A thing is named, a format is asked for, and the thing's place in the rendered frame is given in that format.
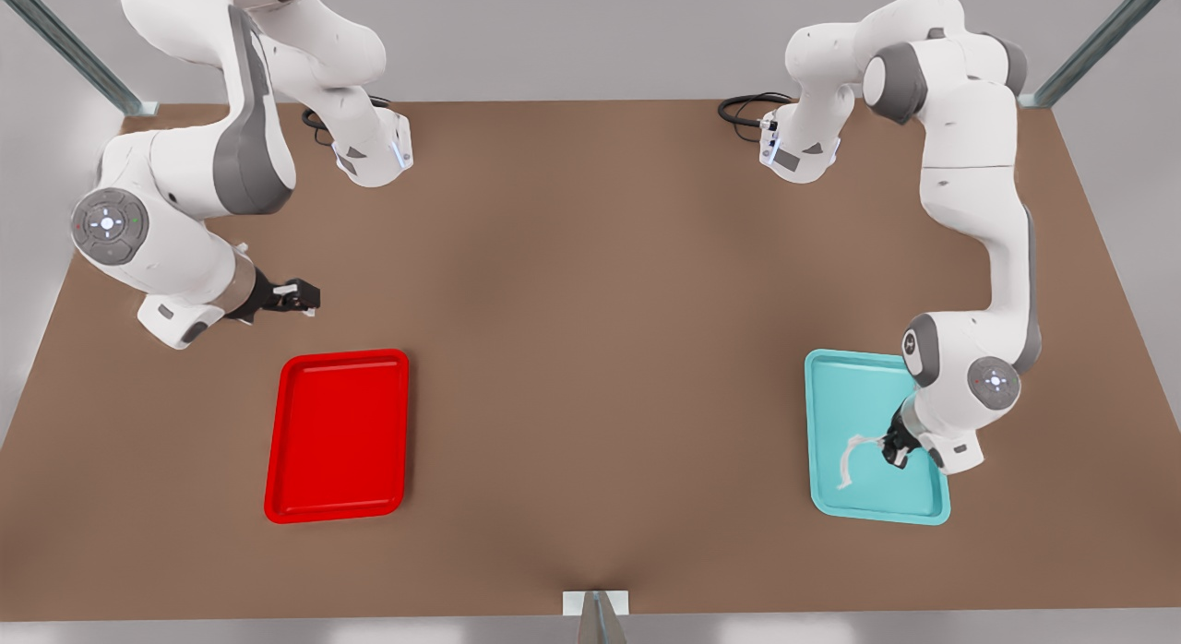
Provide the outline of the teal rectangular tray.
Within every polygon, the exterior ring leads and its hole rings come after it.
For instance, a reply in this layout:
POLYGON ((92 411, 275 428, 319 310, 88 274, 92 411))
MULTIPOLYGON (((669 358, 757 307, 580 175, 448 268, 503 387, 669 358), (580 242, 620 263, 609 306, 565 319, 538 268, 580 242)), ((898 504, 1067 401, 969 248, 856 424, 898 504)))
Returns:
POLYGON ((903 469, 882 458, 890 416, 913 392, 899 354, 813 350, 805 356, 811 501, 828 518, 940 526, 948 479, 918 450, 903 469))

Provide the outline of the red rectangular tray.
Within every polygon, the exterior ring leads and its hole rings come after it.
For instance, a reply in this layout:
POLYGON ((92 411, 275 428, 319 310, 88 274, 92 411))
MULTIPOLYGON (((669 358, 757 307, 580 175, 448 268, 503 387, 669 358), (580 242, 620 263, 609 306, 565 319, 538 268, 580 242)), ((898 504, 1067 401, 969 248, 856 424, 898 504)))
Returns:
POLYGON ((406 489, 410 362, 397 349, 283 364, 263 513, 294 525, 385 518, 406 489))

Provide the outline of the silver frame post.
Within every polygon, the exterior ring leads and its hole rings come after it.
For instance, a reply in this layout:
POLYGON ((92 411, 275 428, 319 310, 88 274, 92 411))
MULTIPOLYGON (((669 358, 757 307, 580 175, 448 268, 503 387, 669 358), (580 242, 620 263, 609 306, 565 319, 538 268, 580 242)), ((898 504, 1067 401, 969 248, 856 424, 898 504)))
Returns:
POLYGON ((1105 17, 1104 22, 1079 44, 1066 61, 1048 77, 1046 82, 1042 82, 1033 93, 1022 95, 1018 104, 1027 109, 1052 108, 1056 102, 1066 97, 1161 1, 1163 0, 1123 0, 1105 17))
POLYGON ((562 614, 578 617, 578 644, 627 644, 620 614, 631 614, 628 590, 567 590, 562 614))
POLYGON ((43 4, 43 0, 4 0, 4 2, 123 115, 154 117, 159 113, 158 102, 137 97, 85 43, 81 43, 81 39, 78 39, 72 30, 68 30, 53 9, 43 4))

